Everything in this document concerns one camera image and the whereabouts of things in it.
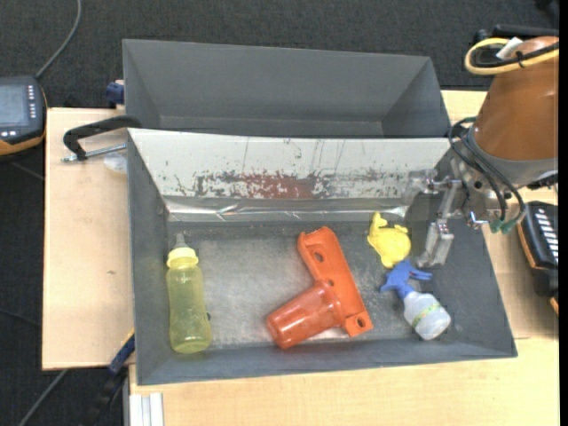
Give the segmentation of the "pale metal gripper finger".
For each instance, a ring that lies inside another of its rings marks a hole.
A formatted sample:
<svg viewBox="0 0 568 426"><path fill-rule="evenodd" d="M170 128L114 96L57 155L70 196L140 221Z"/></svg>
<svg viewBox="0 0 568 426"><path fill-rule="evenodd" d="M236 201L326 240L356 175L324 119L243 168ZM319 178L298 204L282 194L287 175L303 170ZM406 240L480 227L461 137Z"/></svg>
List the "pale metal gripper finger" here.
<svg viewBox="0 0 568 426"><path fill-rule="evenodd" d="M419 194L437 194L443 188L437 169L411 170L402 189L402 201L410 205Z"/></svg>
<svg viewBox="0 0 568 426"><path fill-rule="evenodd" d="M449 250L454 242L446 220L432 222L426 234L423 252L416 258L419 268L430 268L446 263Z"/></svg>

